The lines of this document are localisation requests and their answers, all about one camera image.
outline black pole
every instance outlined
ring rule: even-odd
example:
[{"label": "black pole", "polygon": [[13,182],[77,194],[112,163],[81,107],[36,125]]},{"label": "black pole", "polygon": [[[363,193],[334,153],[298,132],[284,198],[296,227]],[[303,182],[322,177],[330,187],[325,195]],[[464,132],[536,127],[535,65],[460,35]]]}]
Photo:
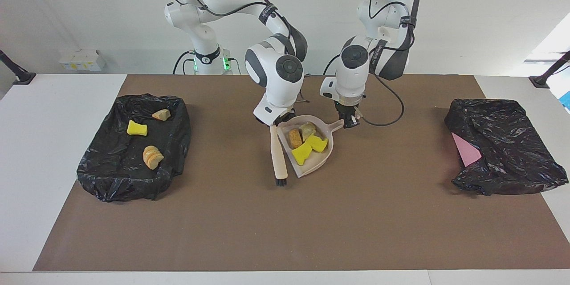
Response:
[{"label": "black pole", "polygon": [[18,66],[12,59],[8,58],[4,51],[0,50],[0,61],[4,62],[4,64],[12,70],[12,72],[16,75],[18,80],[14,82],[15,85],[27,85],[29,84],[32,79],[35,77],[34,72],[28,72],[24,68]]},{"label": "black pole", "polygon": [[552,67],[550,67],[550,69],[547,72],[545,72],[542,76],[529,77],[529,79],[531,80],[531,82],[533,83],[533,85],[536,88],[546,88],[546,89],[550,88],[546,84],[546,81],[548,80],[548,78],[550,78],[550,76],[555,74],[560,68],[562,68],[565,64],[567,64],[568,61],[570,61],[570,51],[566,52],[564,54],[564,56],[562,56],[562,58],[560,58],[560,60],[555,62],[552,65]]}]

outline trash bag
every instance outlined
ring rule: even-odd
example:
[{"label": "trash bag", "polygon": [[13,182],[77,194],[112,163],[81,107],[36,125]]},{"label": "trash bag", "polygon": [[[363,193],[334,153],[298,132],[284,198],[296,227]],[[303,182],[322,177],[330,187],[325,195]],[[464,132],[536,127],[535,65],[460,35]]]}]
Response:
[{"label": "trash bag", "polygon": [[[169,119],[152,118],[162,109],[171,112]],[[130,119],[147,125],[148,135],[128,135]],[[183,172],[190,136],[190,118],[181,98],[150,94],[117,98],[79,163],[77,179],[103,202],[156,200]],[[155,170],[143,161],[143,150],[150,145],[164,156]]]},{"label": "trash bag", "polygon": [[482,158],[453,180],[483,195],[535,194],[568,183],[525,109],[513,100],[454,100],[445,123],[476,147]]}]

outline dustpan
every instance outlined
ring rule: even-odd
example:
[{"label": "dustpan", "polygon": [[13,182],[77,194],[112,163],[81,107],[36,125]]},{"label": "dustpan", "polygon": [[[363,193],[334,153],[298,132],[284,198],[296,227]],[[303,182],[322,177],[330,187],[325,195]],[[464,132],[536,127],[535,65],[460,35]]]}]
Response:
[{"label": "dustpan", "polygon": [[[289,137],[289,131],[293,129],[299,129],[301,125],[304,125],[308,122],[315,124],[317,130],[324,136],[323,138],[328,139],[328,145],[322,153],[313,151],[309,159],[305,161],[305,164],[303,166],[299,166],[295,160],[295,157],[293,157],[293,153],[291,153],[292,149],[289,145],[289,139],[287,137]],[[322,165],[324,165],[324,163],[326,163],[326,160],[332,153],[332,148],[334,147],[332,133],[341,129],[342,127],[344,127],[344,120],[342,119],[329,125],[321,119],[310,115],[297,116],[287,122],[279,123],[279,126],[277,126],[277,136],[279,137],[279,141],[281,141],[283,149],[285,149],[285,152],[287,152],[287,156],[289,156],[289,160],[291,161],[291,165],[293,165],[293,169],[295,169],[295,174],[297,174],[297,177],[301,178],[303,176],[306,176],[319,169]]]}]

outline pink object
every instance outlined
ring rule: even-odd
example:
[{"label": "pink object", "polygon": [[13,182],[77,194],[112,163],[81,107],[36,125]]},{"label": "pink object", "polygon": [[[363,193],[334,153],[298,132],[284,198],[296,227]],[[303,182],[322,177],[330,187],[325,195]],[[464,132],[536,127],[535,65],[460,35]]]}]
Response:
[{"label": "pink object", "polygon": [[465,167],[481,159],[481,153],[479,153],[479,150],[473,147],[472,144],[454,133],[452,133],[452,136],[456,141],[457,149],[460,151],[461,159],[463,160]]}]

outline brown mat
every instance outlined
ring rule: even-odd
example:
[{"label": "brown mat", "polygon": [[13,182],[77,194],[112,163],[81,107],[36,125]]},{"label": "brown mat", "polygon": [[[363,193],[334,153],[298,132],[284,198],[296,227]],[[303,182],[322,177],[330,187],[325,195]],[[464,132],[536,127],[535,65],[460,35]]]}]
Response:
[{"label": "brown mat", "polygon": [[[337,119],[306,79],[299,114]],[[328,163],[275,187],[269,130],[247,76],[128,76],[120,95],[177,95],[193,127],[186,170],[158,201],[104,204],[76,183],[35,271],[568,269],[570,244],[541,195],[478,196],[450,183],[458,155],[444,117],[483,98],[471,76],[404,76],[401,122],[335,134]],[[362,110],[397,101],[371,78]]]}]

